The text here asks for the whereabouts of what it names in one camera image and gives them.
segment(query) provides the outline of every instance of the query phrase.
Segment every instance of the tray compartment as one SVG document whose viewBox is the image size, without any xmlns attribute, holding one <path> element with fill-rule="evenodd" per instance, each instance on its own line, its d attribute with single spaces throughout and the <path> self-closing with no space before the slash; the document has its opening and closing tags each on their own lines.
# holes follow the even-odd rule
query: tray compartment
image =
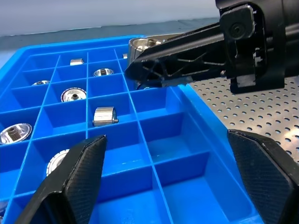
<svg viewBox="0 0 299 224">
<path fill-rule="evenodd" d="M 140 124 L 153 162 L 211 150 L 188 114 L 141 120 Z"/>
<path fill-rule="evenodd" d="M 88 128 L 93 128 L 93 116 L 97 107 L 113 106 L 119 123 L 136 120 L 136 115 L 127 93 L 96 97 L 88 100 Z"/>
<path fill-rule="evenodd" d="M 106 61 L 106 62 L 96 62 L 96 63 L 88 64 L 88 76 L 94 77 L 93 73 L 99 69 L 112 69 L 114 72 L 113 75 L 121 72 L 121 69 L 118 65 L 117 60 Z"/>
<path fill-rule="evenodd" d="M 47 165 L 54 155 L 70 149 L 85 139 L 85 132 L 60 135 L 32 141 L 15 194 L 36 190 L 46 177 Z"/>
<path fill-rule="evenodd" d="M 59 59 L 58 54 L 29 56 L 22 70 L 27 71 L 27 70 L 55 68 L 58 59 Z"/>
<path fill-rule="evenodd" d="M 174 223 L 228 224 L 251 213 L 239 186 L 219 164 L 213 153 L 202 153 L 155 165 Z"/>
<path fill-rule="evenodd" d="M 89 223 L 170 224 L 152 167 L 104 176 Z"/>
<path fill-rule="evenodd" d="M 126 92 L 127 87 L 121 74 L 104 76 L 102 78 L 92 77 L 88 79 L 88 97 L 98 97 Z"/>
<path fill-rule="evenodd" d="M 154 88 L 131 93 L 139 119 L 182 112 L 184 107 L 171 88 Z"/>
<path fill-rule="evenodd" d="M 48 86 L 30 86 L 6 91 L 0 101 L 0 112 L 42 105 Z"/>
<path fill-rule="evenodd" d="M 88 62 L 102 62 L 116 60 L 115 52 L 113 48 L 99 48 L 93 49 L 88 52 Z"/>
<path fill-rule="evenodd" d="M 87 64 L 72 65 L 56 68 L 53 83 L 87 77 Z"/>
<path fill-rule="evenodd" d="M 61 94 L 69 88 L 81 88 L 83 90 L 86 89 L 86 79 L 78 79 L 78 80 L 72 80 L 67 82 L 60 82 L 60 83 L 54 83 L 51 84 L 49 87 L 49 91 L 47 93 L 45 104 L 56 104 L 61 103 Z"/>
<path fill-rule="evenodd" d="M 86 100 L 45 106 L 36 124 L 33 137 L 73 133 L 86 129 Z"/>
<path fill-rule="evenodd" d="M 52 79 L 54 69 L 41 69 L 35 71 L 20 72 L 12 83 L 13 88 L 32 86 L 34 83 Z"/>
<path fill-rule="evenodd" d="M 105 134 L 108 140 L 103 175 L 142 167 L 150 163 L 137 122 L 113 124 L 88 131 L 88 137 Z"/>
<path fill-rule="evenodd" d="M 80 59 L 82 58 L 84 64 L 87 63 L 87 50 L 76 50 L 65 52 L 60 55 L 57 66 L 69 66 L 71 63 L 71 59 Z"/>
<path fill-rule="evenodd" d="M 0 201 L 9 198 L 13 192 L 27 146 L 28 141 L 0 147 Z"/>
</svg>

